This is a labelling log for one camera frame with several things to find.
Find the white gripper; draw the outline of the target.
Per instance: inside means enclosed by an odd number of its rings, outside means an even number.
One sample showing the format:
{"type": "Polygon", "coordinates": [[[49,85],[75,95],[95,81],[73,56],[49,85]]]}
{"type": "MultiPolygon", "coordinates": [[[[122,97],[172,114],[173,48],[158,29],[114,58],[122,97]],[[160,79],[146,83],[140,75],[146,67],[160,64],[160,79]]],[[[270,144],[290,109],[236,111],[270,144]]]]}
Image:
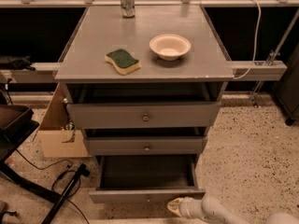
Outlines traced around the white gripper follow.
{"type": "Polygon", "coordinates": [[[167,204],[167,209],[178,217],[188,219],[204,216],[202,201],[191,197],[176,198],[167,204]]]}

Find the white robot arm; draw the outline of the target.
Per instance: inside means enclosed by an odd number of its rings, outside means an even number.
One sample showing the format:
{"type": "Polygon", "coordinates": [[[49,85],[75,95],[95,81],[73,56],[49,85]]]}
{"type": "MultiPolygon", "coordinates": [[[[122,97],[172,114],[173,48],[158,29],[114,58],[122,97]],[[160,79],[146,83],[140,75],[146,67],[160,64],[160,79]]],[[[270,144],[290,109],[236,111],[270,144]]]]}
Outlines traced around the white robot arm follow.
{"type": "MultiPolygon", "coordinates": [[[[206,224],[249,224],[244,218],[230,212],[219,199],[205,195],[198,200],[192,197],[176,198],[167,208],[178,217],[200,219],[206,224]]],[[[270,215],[264,224],[299,224],[299,219],[287,213],[270,215]]]]}

